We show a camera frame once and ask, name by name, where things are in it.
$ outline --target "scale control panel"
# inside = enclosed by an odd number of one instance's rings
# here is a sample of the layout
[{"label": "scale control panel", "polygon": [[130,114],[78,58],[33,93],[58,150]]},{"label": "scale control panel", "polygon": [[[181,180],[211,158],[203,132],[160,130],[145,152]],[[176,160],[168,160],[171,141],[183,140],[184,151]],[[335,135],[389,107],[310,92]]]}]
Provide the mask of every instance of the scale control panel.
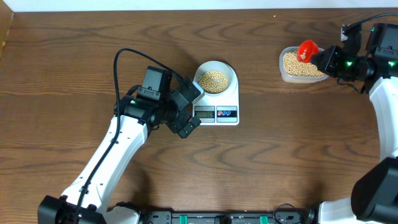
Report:
[{"label": "scale control panel", "polygon": [[237,106],[195,106],[195,116],[202,123],[237,123]]}]

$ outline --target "red spoon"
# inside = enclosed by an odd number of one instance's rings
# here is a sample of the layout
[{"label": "red spoon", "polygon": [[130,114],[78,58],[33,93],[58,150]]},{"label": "red spoon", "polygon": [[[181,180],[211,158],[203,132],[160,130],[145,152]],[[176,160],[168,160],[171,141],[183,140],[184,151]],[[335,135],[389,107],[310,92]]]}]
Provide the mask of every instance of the red spoon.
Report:
[{"label": "red spoon", "polygon": [[297,60],[299,62],[309,63],[311,62],[312,55],[319,52],[318,45],[312,40],[306,40],[297,50]]}]

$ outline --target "clear container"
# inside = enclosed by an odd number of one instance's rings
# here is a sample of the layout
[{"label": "clear container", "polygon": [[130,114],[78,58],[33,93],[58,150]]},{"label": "clear container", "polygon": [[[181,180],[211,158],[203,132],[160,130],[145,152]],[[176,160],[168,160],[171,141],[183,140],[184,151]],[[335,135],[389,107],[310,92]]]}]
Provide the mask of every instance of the clear container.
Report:
[{"label": "clear container", "polygon": [[300,75],[291,75],[285,71],[284,68],[284,55],[289,52],[296,52],[299,47],[287,47],[285,50],[280,53],[279,56],[279,70],[280,74],[282,74],[282,79],[285,82],[289,83],[315,83],[315,82],[320,82],[322,80],[327,79],[329,76],[328,75],[322,75],[320,77],[305,77],[305,76],[300,76]]}]

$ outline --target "green connector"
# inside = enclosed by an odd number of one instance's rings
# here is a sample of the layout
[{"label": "green connector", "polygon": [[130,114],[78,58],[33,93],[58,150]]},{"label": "green connector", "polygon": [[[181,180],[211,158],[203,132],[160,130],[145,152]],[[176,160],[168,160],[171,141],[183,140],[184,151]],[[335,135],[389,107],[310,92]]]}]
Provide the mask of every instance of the green connector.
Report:
[{"label": "green connector", "polygon": [[180,224],[188,224],[188,215],[180,215]]},{"label": "green connector", "polygon": [[260,224],[268,224],[268,216],[260,216]]}]

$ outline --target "grain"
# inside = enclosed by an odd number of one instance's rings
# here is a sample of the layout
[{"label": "grain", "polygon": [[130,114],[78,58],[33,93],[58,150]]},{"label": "grain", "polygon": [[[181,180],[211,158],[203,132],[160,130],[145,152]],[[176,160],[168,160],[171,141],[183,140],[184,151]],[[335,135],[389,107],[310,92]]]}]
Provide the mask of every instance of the grain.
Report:
[{"label": "grain", "polygon": [[296,52],[288,52],[284,55],[284,69],[287,73],[297,76],[319,77],[325,75],[311,63],[303,63],[297,60]]},{"label": "grain", "polygon": [[207,71],[204,73],[198,80],[198,84],[207,92],[207,93],[221,93],[225,91],[228,87],[228,79],[226,76],[218,71]]}]

